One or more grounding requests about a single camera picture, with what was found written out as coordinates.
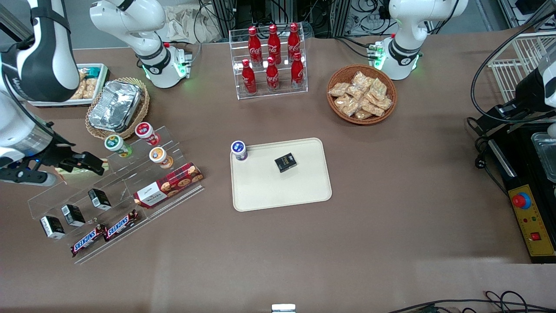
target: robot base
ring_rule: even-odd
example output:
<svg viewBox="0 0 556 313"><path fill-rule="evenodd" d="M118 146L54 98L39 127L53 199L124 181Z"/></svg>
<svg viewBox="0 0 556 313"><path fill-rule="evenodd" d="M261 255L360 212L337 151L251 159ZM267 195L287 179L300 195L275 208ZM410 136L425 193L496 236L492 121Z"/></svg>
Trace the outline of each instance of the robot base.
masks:
<svg viewBox="0 0 556 313"><path fill-rule="evenodd" d="M388 45L392 40L392 38L386 38L380 43L380 45L384 48L384 59L381 62L382 68L379 70L382 70L382 72L388 75L388 77L392 80L402 80L408 77L411 71L415 68L418 57L413 60L409 58L404 59L401 62L404 63L404 61L407 60L407 63L405 65L400 65L398 61L392 57L388 49Z"/></svg>
<svg viewBox="0 0 556 313"><path fill-rule="evenodd" d="M143 70L147 78L158 88L170 88L175 86L184 78L188 78L191 72L191 54L185 54L182 49L168 47L170 62L159 74L149 73L145 67Z"/></svg>

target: brown table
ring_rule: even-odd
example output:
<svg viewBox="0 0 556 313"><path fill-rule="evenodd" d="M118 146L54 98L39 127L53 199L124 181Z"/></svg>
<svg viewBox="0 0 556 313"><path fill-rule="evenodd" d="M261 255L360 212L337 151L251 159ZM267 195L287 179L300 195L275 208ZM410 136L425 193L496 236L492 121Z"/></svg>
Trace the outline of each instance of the brown table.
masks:
<svg viewBox="0 0 556 313"><path fill-rule="evenodd" d="M396 111L356 126L328 107L328 79L362 58L334 40L307 42L309 93L237 101L228 45L206 45L192 79L149 85L147 120L166 125L206 173L206 190L125 241L74 265L44 237L27 199L40 187L2 184L0 306L6 312L387 312L445 298L516 290L556 306L556 266L528 264L506 197L474 167L464 118L469 86L512 32L430 36ZM139 77L131 50L76 51L112 77ZM497 100L491 81L478 101ZM85 108L33 110L78 148L104 157ZM240 213L231 200L229 148L318 137L333 189L327 202Z"/></svg>

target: red bottle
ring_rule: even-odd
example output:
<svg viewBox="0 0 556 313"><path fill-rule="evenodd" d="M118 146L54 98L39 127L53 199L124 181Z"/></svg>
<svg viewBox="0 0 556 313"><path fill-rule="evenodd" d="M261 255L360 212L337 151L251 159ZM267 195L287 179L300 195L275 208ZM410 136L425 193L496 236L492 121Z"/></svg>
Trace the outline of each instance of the red bottle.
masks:
<svg viewBox="0 0 556 313"><path fill-rule="evenodd" d="M290 37L287 38L287 59L290 63L294 61L294 53L299 52L299 34L297 34L297 23L290 24Z"/></svg>
<svg viewBox="0 0 556 313"><path fill-rule="evenodd" d="M280 82L278 80L278 69L274 64L274 58L269 56L267 59L269 66L266 68L266 84L269 87L269 92L275 93L280 88Z"/></svg>
<svg viewBox="0 0 556 313"><path fill-rule="evenodd" d="M303 63L299 52L294 54L294 62L291 64L291 86L294 89L303 87Z"/></svg>
<svg viewBox="0 0 556 313"><path fill-rule="evenodd" d="M278 38L276 31L276 25L272 24L269 26L269 56L274 58L274 62L276 64L280 64L282 63L282 56L280 54L280 39Z"/></svg>
<svg viewBox="0 0 556 313"><path fill-rule="evenodd" d="M253 67L262 66L262 51L261 51L261 41L257 37L257 28L255 26L249 27L249 42L247 43L249 48L249 55L251 56L251 62Z"/></svg>
<svg viewBox="0 0 556 313"><path fill-rule="evenodd" d="M241 61L244 67L241 70L241 76L244 79L245 90L247 90L247 94L252 96L257 93L257 83L255 82L255 72L253 69L249 67L249 60L243 59Z"/></svg>

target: white tray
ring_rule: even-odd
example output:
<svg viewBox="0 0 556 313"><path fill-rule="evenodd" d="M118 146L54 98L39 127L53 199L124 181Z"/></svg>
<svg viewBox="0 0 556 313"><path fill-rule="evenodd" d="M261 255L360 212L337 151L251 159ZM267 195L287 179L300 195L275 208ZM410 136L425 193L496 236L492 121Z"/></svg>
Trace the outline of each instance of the white tray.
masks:
<svg viewBox="0 0 556 313"><path fill-rule="evenodd" d="M332 197L322 142L307 138L247 146L247 159L230 153L234 208L240 212L321 202ZM275 159L291 153L297 166L280 173Z"/></svg>
<svg viewBox="0 0 556 313"><path fill-rule="evenodd" d="M95 91L93 92L93 97L90 99L69 99L64 102L37 102L37 101L29 101L29 103L33 106L39 107L65 107L65 106L85 106L93 103L93 100L98 96L98 93L104 87L104 83L106 81L106 76L108 74L108 67L102 63L84 63L78 64L78 69L83 69L87 67L100 67L101 71L98 73L98 80L97 85L95 86Z"/></svg>

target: red emergency stop button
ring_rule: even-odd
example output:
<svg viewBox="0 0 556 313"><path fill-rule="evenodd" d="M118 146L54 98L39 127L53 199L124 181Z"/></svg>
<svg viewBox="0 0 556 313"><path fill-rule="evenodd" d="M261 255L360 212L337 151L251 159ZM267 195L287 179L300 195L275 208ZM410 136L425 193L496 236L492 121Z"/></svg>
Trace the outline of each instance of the red emergency stop button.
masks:
<svg viewBox="0 0 556 313"><path fill-rule="evenodd" d="M526 193L520 192L512 197L512 203L525 210L531 207L531 198Z"/></svg>

